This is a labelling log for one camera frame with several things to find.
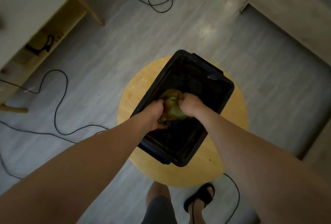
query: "gray shorts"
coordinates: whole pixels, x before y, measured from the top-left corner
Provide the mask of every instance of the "gray shorts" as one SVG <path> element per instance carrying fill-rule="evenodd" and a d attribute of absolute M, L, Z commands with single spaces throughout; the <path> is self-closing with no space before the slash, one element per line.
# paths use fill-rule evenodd
<path fill-rule="evenodd" d="M 148 205 L 142 224 L 177 224 L 175 211 L 167 197 L 158 196 Z"/>

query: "black tray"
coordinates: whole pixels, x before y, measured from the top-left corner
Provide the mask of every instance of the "black tray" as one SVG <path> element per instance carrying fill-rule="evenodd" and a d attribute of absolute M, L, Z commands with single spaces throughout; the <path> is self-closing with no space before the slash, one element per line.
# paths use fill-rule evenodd
<path fill-rule="evenodd" d="M 234 84 L 220 69 L 197 54 L 178 50 L 156 77 L 131 117 L 171 88 L 197 95 L 206 106 L 220 114 L 234 90 Z M 207 131 L 195 118 L 169 121 L 168 124 L 170 127 L 167 130 L 146 134 L 138 147 L 162 164 L 172 162 L 176 166 L 186 166 L 206 138 Z"/>

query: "person's left arm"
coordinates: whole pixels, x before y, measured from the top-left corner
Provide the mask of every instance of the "person's left arm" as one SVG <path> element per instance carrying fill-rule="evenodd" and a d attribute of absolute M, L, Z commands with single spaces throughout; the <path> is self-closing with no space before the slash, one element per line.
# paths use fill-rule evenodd
<path fill-rule="evenodd" d="M 0 197 L 2 223 L 76 223 L 158 124 L 163 101 L 61 152 Z"/>

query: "sandal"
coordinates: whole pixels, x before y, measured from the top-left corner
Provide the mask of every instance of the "sandal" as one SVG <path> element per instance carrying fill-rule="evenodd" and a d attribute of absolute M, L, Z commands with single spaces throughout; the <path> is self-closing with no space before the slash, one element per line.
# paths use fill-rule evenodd
<path fill-rule="evenodd" d="M 188 206 L 191 205 L 191 203 L 196 201 L 197 199 L 203 201 L 205 203 L 205 207 L 213 200 L 213 197 L 210 195 L 207 189 L 208 187 L 211 187 L 213 189 L 214 192 L 213 196 L 215 196 L 215 187 L 212 183 L 208 182 L 202 185 L 195 194 L 193 194 L 184 202 L 184 210 L 187 213 L 188 213 Z"/>

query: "gray wooden floor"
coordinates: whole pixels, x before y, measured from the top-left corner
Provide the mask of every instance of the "gray wooden floor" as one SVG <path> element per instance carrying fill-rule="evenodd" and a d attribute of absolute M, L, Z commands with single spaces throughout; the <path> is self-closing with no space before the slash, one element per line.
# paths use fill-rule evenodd
<path fill-rule="evenodd" d="M 64 132 L 87 124 L 114 127 L 124 88 L 142 67 L 179 49 L 195 52 L 227 71 L 247 103 L 249 131 L 299 155 L 331 109 L 331 69 L 249 8 L 245 0 L 174 0 L 165 14 L 137 0 L 88 0 L 106 26 L 86 17 L 26 82 L 36 87 L 51 69 L 65 71 L 68 94 L 58 112 Z M 53 132 L 54 110 L 64 77 L 52 74 L 39 95 L 17 92 L 9 105 L 29 113 L 1 114 L 21 129 Z M 79 141 L 100 129 L 68 138 Z M 71 144 L 51 136 L 19 133 L 0 125 L 0 151 L 12 173 L 25 176 Z M 0 168 L 0 193 L 17 179 Z M 127 161 L 79 223 L 139 223 L 152 181 Z M 226 178 L 214 181 L 214 201 L 204 210 L 207 223 L 224 223 L 237 203 Z M 196 188 L 170 188 L 178 223 L 188 222 L 182 204 Z M 249 223 L 254 212 L 242 197 L 232 223 Z"/>

